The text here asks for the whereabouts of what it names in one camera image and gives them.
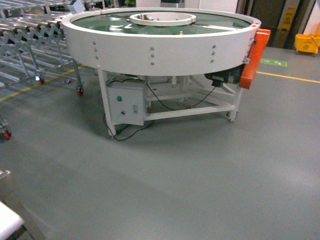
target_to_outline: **black cable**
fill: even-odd
[[[108,130],[109,130],[109,132],[111,133],[112,137],[113,137],[115,140],[117,140],[118,142],[122,142],[122,141],[128,140],[128,139],[131,138],[133,135],[135,135],[137,132],[140,132],[140,131],[142,131],[142,130],[145,130],[145,129],[147,129],[147,128],[150,128],[150,127],[155,123],[155,121],[153,120],[148,126],[143,127],[143,128],[141,128],[141,129],[138,129],[137,131],[135,131],[134,133],[132,133],[130,136],[128,136],[128,137],[126,137],[126,138],[124,138],[124,139],[118,139],[118,138],[116,138],[116,136],[112,133],[110,127],[109,127],[108,124],[107,124],[106,114],[103,115],[103,122],[104,122],[104,124],[106,125],[106,127],[108,128]]]
[[[158,96],[157,96],[157,95],[155,94],[155,92],[151,89],[151,87],[149,86],[148,83],[147,83],[146,85],[148,86],[148,88],[150,89],[150,91],[152,92],[152,94],[156,97],[156,99],[159,101],[159,103],[161,103],[165,108],[167,108],[167,109],[169,109],[169,110],[171,110],[171,111],[191,109],[191,108],[199,105],[200,103],[202,103],[202,102],[216,89],[216,86],[215,86],[200,102],[196,103],[195,105],[192,105],[192,106],[187,107],[187,108],[185,108],[185,109],[172,109],[172,108],[166,106],[166,105],[158,98]]]
[[[121,129],[119,129],[119,130],[117,130],[116,131],[116,134],[120,134],[120,133],[122,133],[122,131],[123,130],[125,130],[127,127],[129,127],[130,126],[130,124],[127,124],[125,127],[123,127],[123,128],[121,128]]]
[[[140,78],[127,78],[127,79],[122,80],[122,81],[120,81],[120,80],[112,80],[111,82],[109,82],[109,84],[112,84],[112,83],[114,83],[114,82],[124,83],[124,82],[129,81],[129,80],[138,80],[138,81],[143,81],[143,80],[142,80],[142,79],[140,79]]]
[[[166,83],[168,83],[171,79],[172,79],[172,76],[168,77],[168,80],[166,81]]]

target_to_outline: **gray floor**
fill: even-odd
[[[261,72],[320,81],[320,56],[264,58],[288,67]],[[83,97],[55,80],[0,102],[0,169],[48,240],[320,240],[319,82],[257,74],[233,124],[157,120],[117,142],[97,76],[81,74]]]

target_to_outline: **white control box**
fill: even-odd
[[[18,214],[0,201],[0,240],[6,240],[24,223]]]
[[[115,124],[144,125],[147,85],[141,80],[107,82],[111,119]]]

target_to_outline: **control box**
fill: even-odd
[[[144,125],[147,84],[141,80],[106,83],[111,119],[115,124]]]

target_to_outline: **green floor sign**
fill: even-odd
[[[286,61],[278,61],[278,60],[267,59],[267,58],[262,58],[260,63],[275,65],[275,66],[280,66],[280,67],[287,67],[288,66]]]

